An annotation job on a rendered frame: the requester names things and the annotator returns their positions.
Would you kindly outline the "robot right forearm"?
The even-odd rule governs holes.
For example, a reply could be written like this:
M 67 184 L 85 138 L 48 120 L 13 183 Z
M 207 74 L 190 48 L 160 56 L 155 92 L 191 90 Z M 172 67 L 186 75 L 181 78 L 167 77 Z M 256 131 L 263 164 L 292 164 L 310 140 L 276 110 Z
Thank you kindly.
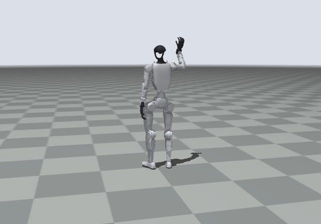
M 177 58 L 178 58 L 179 64 L 182 64 L 182 66 L 185 68 L 186 64 L 185 64 L 185 61 L 183 59 L 183 55 L 182 55 L 181 51 L 178 52 Z

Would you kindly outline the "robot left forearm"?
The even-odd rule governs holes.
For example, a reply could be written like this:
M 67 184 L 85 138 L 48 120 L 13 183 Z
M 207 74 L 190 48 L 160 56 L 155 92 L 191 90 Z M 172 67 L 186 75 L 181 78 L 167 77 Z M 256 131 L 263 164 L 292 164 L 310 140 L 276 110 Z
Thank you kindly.
M 144 83 L 142 83 L 142 86 L 141 86 L 141 97 L 140 97 L 140 105 L 141 105 L 141 102 L 143 101 L 144 104 L 145 104 L 145 101 L 146 101 L 146 94 L 147 94 L 147 90 L 144 89 Z

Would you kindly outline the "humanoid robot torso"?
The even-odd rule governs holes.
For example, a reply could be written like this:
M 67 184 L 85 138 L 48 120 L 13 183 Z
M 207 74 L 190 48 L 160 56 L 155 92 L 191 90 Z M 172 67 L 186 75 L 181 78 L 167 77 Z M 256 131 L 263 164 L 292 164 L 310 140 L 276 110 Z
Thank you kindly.
M 155 108 L 166 108 L 168 98 L 165 97 L 163 90 L 168 90 L 171 84 L 171 65 L 168 61 L 165 64 L 152 63 L 151 80 L 155 90 L 157 91 L 157 96 L 154 97 L 156 101 Z M 151 65 L 152 65 L 151 64 Z

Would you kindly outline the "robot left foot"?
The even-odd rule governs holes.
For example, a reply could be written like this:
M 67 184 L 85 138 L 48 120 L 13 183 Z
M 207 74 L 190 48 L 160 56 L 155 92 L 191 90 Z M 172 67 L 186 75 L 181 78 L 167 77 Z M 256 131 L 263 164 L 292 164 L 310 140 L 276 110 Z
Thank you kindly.
M 148 166 L 148 167 L 150 167 L 150 168 L 156 168 L 155 163 L 154 163 L 154 162 L 152 162 L 152 161 L 151 161 L 151 163 L 149 163 L 148 161 L 146 161 L 146 162 L 142 162 L 142 165 L 144 165 L 144 166 Z

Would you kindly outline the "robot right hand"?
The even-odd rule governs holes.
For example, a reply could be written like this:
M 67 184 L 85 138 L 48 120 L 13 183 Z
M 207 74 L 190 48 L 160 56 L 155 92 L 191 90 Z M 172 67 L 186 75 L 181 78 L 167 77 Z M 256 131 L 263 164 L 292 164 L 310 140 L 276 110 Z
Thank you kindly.
M 177 44 L 176 54 L 178 54 L 179 51 L 182 51 L 182 47 L 184 45 L 184 38 L 182 38 L 182 37 L 179 37 L 179 38 L 178 38 L 179 43 L 177 43 L 177 41 L 176 41 L 176 44 Z

